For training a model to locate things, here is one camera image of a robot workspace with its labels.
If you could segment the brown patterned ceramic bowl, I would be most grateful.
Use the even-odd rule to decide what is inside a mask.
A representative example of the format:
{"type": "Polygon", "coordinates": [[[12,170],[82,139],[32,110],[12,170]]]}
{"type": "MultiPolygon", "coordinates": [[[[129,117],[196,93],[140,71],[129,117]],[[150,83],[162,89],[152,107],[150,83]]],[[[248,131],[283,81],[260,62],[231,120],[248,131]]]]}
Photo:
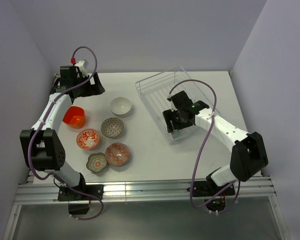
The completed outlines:
{"type": "Polygon", "coordinates": [[[123,132],[124,123],[117,117],[110,117],[102,122],[100,130],[105,137],[115,138],[123,132]]]}

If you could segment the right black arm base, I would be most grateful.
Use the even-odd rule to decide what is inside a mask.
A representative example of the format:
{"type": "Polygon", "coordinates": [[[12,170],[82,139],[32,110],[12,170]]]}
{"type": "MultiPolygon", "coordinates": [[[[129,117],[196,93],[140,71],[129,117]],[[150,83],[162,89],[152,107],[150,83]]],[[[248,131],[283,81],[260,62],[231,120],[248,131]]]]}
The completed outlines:
{"type": "MultiPolygon", "coordinates": [[[[213,197],[216,193],[221,191],[226,186],[217,186],[213,181],[202,180],[195,181],[193,184],[192,197],[213,197]]],[[[208,210],[216,212],[222,211],[226,208],[226,197],[234,196],[236,194],[234,185],[230,185],[227,189],[218,194],[206,207],[208,210]]]]}

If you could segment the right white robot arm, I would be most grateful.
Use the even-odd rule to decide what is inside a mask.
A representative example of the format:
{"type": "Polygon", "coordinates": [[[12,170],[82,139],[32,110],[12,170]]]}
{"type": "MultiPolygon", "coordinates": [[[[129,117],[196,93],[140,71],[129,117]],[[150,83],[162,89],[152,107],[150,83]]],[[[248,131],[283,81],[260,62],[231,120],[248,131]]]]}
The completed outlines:
{"type": "Polygon", "coordinates": [[[168,133],[197,126],[207,130],[230,151],[230,163],[210,173],[203,191],[208,195],[219,194],[226,184],[246,182],[269,163],[264,140],[258,132],[239,129],[215,114],[208,104],[193,102],[185,91],[168,96],[172,108],[163,111],[168,133]]]}

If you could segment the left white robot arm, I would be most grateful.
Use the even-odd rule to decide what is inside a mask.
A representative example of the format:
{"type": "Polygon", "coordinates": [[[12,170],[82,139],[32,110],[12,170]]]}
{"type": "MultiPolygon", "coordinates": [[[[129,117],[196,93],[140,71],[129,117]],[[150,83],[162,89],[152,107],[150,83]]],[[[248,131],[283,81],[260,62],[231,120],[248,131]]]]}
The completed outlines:
{"type": "Polygon", "coordinates": [[[22,130],[19,139],[26,166],[39,180],[52,176],[69,188],[76,200],[86,197],[88,188],[83,175],[66,161],[66,151],[58,137],[63,118],[74,100],[105,92],[98,73],[88,74],[75,64],[62,66],[60,78],[52,86],[48,104],[31,129],[22,130]]]}

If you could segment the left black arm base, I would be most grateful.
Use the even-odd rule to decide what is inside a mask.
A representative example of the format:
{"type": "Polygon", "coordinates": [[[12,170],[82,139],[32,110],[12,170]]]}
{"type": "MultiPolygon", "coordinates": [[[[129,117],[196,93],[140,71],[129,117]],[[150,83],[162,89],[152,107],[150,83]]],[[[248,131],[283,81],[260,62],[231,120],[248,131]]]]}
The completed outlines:
{"type": "Polygon", "coordinates": [[[83,189],[69,189],[60,186],[57,201],[68,202],[68,213],[70,215],[86,215],[90,210],[91,201],[98,198],[102,200],[104,186],[102,184],[86,185],[83,189]]]}

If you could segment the orange geometric blue bowl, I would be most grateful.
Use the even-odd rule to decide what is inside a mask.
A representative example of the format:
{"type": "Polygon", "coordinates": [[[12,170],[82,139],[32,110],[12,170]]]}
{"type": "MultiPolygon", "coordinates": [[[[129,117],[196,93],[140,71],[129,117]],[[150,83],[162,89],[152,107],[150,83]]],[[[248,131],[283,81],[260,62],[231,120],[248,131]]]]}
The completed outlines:
{"type": "Polygon", "coordinates": [[[106,148],[104,155],[105,160],[109,165],[119,167],[128,161],[130,157],[130,150],[125,144],[115,142],[106,148]]]}

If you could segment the orange floral ceramic bowl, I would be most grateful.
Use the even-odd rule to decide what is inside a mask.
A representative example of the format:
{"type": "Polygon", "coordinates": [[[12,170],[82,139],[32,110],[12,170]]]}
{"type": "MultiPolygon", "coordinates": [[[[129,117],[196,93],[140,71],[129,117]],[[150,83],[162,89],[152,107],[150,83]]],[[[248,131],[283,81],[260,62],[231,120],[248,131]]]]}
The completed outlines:
{"type": "Polygon", "coordinates": [[[76,144],[83,150],[93,149],[100,141],[99,133],[92,128],[81,131],[76,137],[76,144]]]}

